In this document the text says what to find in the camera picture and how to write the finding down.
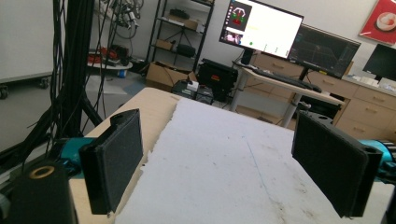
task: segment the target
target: metal shelving unit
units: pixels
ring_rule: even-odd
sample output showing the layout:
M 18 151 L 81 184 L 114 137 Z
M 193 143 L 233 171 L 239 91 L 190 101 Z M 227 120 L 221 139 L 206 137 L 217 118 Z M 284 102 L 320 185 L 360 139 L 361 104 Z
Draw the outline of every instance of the metal shelving unit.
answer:
M 206 32 L 207 28 L 210 23 L 210 19 L 212 17 L 213 9 L 215 6 L 215 2 L 213 1 L 204 1 L 204 0 L 191 0 L 194 4 L 198 4 L 201 6 L 207 7 L 207 12 L 206 12 L 206 21 L 205 21 L 205 26 L 202 32 L 197 32 L 197 30 L 191 29 L 187 26 L 185 26 L 182 22 L 174 22 L 171 20 L 168 20 L 166 17 L 166 12 L 167 10 L 170 10 L 168 6 L 168 0 L 159 0 L 158 5 L 157 5 L 157 10 L 155 13 L 155 20 L 154 24 L 152 27 L 151 31 L 151 36 L 150 36 L 150 41 L 149 41 L 149 46 L 148 46 L 148 54 L 146 57 L 147 62 L 154 62 L 156 60 L 156 56 L 158 54 L 158 51 L 164 51 L 166 53 L 170 54 L 170 57 L 168 57 L 168 61 L 172 61 L 172 64 L 176 64 L 178 57 L 186 57 L 184 55 L 181 55 L 177 53 L 176 50 L 174 49 L 163 49 L 159 48 L 156 45 L 157 39 L 162 39 L 162 40 L 170 40 L 172 38 L 176 39 L 176 42 L 178 44 L 182 42 L 187 42 L 186 44 L 189 45 L 190 47 L 195 48 L 195 55 L 192 57 L 188 57 L 191 59 L 191 64 L 192 64 L 192 71 L 195 71 L 201 56 L 201 51 L 205 43 L 205 38 L 206 38 Z M 164 31 L 171 32 L 169 36 L 163 37 Z M 193 43 L 189 39 L 189 35 L 196 35 L 199 36 L 199 43 Z

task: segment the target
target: laboratory floor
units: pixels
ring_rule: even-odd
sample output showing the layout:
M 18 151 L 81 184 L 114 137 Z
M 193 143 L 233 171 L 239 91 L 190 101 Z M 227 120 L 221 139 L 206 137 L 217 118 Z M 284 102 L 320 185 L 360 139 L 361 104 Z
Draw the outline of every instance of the laboratory floor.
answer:
M 95 105 L 100 83 L 100 76 L 93 71 L 86 87 L 92 105 Z M 128 72 L 124 78 L 117 73 L 106 73 L 103 99 L 100 99 L 98 114 L 101 118 L 110 116 L 120 105 L 146 87 L 146 79 L 139 74 Z M 50 108 L 50 88 L 40 87 L 40 78 L 8 83 L 8 97 L 0 100 L 0 151 L 14 147 L 22 142 L 33 130 L 35 124 Z M 228 109 L 223 102 L 214 102 L 213 106 Z M 94 128 L 82 114 L 81 126 L 87 122 L 83 133 Z

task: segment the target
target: black metal frame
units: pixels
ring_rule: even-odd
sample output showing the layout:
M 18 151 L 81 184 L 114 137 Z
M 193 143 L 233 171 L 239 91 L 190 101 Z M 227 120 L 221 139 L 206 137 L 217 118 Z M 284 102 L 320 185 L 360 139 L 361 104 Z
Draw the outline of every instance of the black metal frame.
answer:
M 56 138 L 82 136 L 82 111 L 95 126 L 102 122 L 85 92 L 93 4 L 94 0 L 68 0 L 64 47 L 67 50 L 64 52 L 62 88 L 25 140 L 9 153 L 7 160 L 1 165 L 2 172 L 27 159 L 34 148 L 42 143 L 43 137 L 47 135 L 51 123 L 54 122 L 53 118 L 57 115 L 64 126 L 62 130 L 57 130 Z
M 197 69 L 199 59 L 201 57 L 202 48 L 204 47 L 205 38 L 206 38 L 206 34 L 207 34 L 207 29 L 209 27 L 210 20 L 212 18 L 213 10 L 214 10 L 214 7 L 215 7 L 215 1 L 213 1 L 213 3 L 209 3 L 209 2 L 206 2 L 206 1 L 202 1 L 202 0 L 191 0 L 191 1 L 209 7 L 209 11 L 207 13 L 207 21 L 206 21 L 206 24 L 205 24 L 205 29 L 202 32 L 202 37 L 201 37 L 201 40 L 200 40 L 200 44 L 199 44 L 198 50 L 196 51 L 196 54 L 194 56 L 194 63 L 193 63 L 193 66 L 192 66 L 192 71 L 195 71 Z M 162 29 L 162 26 L 163 26 L 163 22 L 165 22 L 162 19 L 162 17 L 164 17 L 164 13 L 165 13 L 165 10 L 166 10 L 167 2 L 168 2 L 167 0 L 159 0 L 158 1 L 157 9 L 156 9 L 156 12 L 155 12 L 154 23 L 153 23 L 152 30 L 151 30 L 151 36 L 150 36 L 150 40 L 149 40 L 149 44 L 148 44 L 148 53 L 147 53 L 147 56 L 146 56 L 146 63 L 153 62 L 154 59 L 155 59 L 155 55 L 156 55 L 156 50 L 157 49 L 155 48 L 155 44 L 153 45 L 152 43 L 153 43 L 153 40 L 154 40 L 154 34 L 155 34 L 155 30 L 157 29 L 157 26 L 159 26 L 159 27 L 157 29 L 158 33 L 156 35 L 156 38 L 158 39 L 159 36 L 160 36 L 160 32 L 161 32 L 161 29 Z M 159 18 L 159 12 L 160 12 L 161 6 L 163 6 L 163 10 L 161 12 L 161 17 Z M 181 38 L 183 36 L 185 36 L 187 41 L 191 45 L 190 40 L 187 38 L 187 36 L 185 34 L 185 30 L 189 30 L 189 29 L 186 29 L 184 26 L 180 26 L 180 29 L 181 29 L 181 31 L 177 32 L 176 34 L 172 35 L 171 37 L 181 34 L 181 36 L 179 38 L 179 42 L 180 42 Z M 174 59 L 174 64 L 176 63 L 176 60 L 177 60 L 177 53 L 176 53 L 176 56 L 175 56 L 175 59 Z

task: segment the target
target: computer monitor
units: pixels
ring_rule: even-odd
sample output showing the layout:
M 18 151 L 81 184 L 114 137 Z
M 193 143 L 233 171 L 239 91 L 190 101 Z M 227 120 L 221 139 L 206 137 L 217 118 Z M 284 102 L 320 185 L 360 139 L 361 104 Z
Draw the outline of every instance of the computer monitor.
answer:
M 378 81 L 382 77 L 396 81 L 395 59 L 396 49 L 377 44 L 363 71 L 375 75 Z
M 331 77 L 341 78 L 361 43 L 302 24 L 289 60 Z
M 254 50 L 287 59 L 303 16 L 254 0 L 231 0 L 219 42 L 245 49 L 249 64 Z

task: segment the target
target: white wall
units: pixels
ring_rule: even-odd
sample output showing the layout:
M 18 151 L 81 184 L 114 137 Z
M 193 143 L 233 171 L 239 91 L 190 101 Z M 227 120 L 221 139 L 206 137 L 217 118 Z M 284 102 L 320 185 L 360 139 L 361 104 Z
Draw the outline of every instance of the white wall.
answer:
M 304 23 L 308 25 L 361 42 L 350 74 L 371 77 L 370 74 L 361 70 L 378 42 L 361 37 L 359 33 L 375 6 L 376 0 L 266 0 L 262 2 L 304 15 Z M 142 10 L 140 22 L 142 26 L 133 40 L 134 54 L 139 57 L 146 57 L 156 5 L 157 1 L 146 1 Z M 236 59 L 242 50 L 219 42 L 220 28 L 227 6 L 226 0 L 216 1 L 201 58 L 231 65 L 231 61 Z
M 0 1 L 0 83 L 52 71 L 52 2 Z

